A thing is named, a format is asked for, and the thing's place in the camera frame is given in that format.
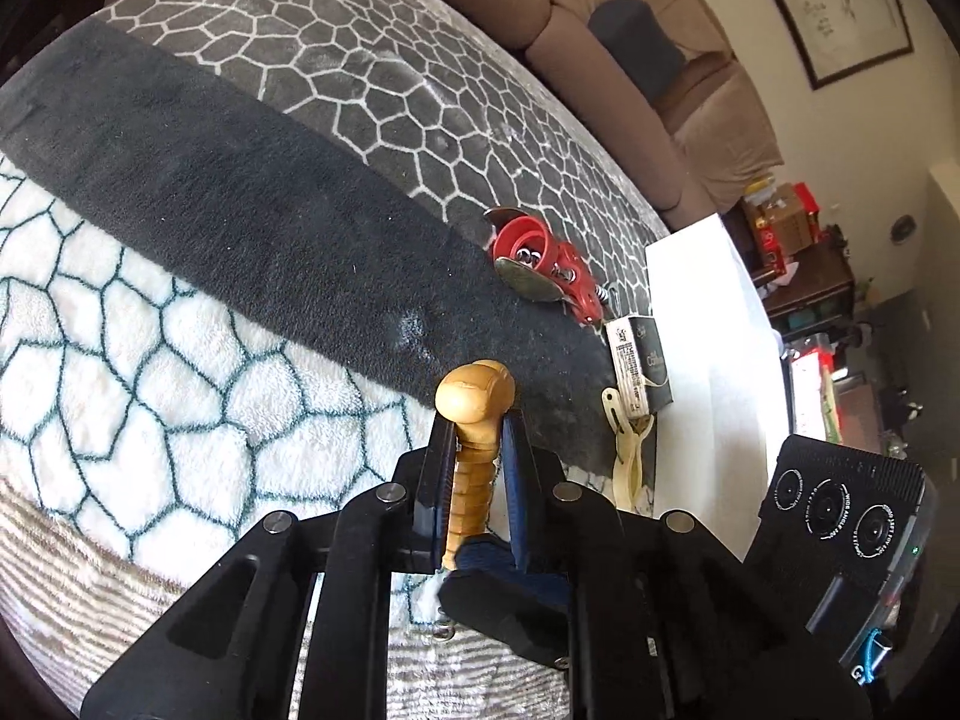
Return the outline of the yellow handled corkscrew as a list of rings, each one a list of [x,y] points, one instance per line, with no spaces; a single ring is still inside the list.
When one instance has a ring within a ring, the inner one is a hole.
[[[471,536],[487,533],[500,456],[501,421],[516,400],[516,382],[494,359],[477,359],[448,372],[436,388],[438,415],[454,424],[451,513],[441,580],[455,569],[455,553]]]

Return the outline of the black and white small box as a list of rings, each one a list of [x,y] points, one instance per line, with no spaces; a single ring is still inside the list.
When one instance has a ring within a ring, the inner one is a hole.
[[[626,416],[655,415],[672,401],[669,372],[652,316],[622,317],[604,325]]]

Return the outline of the white storage bin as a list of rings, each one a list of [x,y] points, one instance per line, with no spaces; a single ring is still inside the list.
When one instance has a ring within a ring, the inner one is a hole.
[[[654,512],[690,512],[743,557],[789,436],[778,337],[719,216],[646,257],[672,390],[656,418]]]

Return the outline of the patterned fleece blanket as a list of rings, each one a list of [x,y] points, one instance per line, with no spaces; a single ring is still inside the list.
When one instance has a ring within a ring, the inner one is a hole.
[[[76,712],[275,509],[335,511],[503,361],[612,486],[607,346],[493,271],[485,215],[647,303],[658,213],[439,0],[119,0],[2,89],[2,617]]]

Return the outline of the dark wooden cabinet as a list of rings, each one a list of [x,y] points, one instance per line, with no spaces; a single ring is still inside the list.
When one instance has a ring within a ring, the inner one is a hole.
[[[771,325],[788,341],[827,332],[853,316],[848,244],[823,226],[804,184],[767,185],[737,203],[745,223],[742,257]]]

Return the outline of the brown sofa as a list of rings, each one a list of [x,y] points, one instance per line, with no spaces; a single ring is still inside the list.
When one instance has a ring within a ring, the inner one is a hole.
[[[781,166],[706,0],[443,2],[521,55],[672,229],[726,213]]]

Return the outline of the dark blue cushion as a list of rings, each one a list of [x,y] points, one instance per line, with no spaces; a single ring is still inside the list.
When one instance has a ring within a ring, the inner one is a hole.
[[[587,27],[650,103],[686,66],[685,55],[644,0],[607,0],[589,16]]]

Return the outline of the framed wall painting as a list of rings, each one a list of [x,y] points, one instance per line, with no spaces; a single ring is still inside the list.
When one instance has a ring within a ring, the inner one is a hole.
[[[900,0],[775,0],[811,87],[913,52]]]

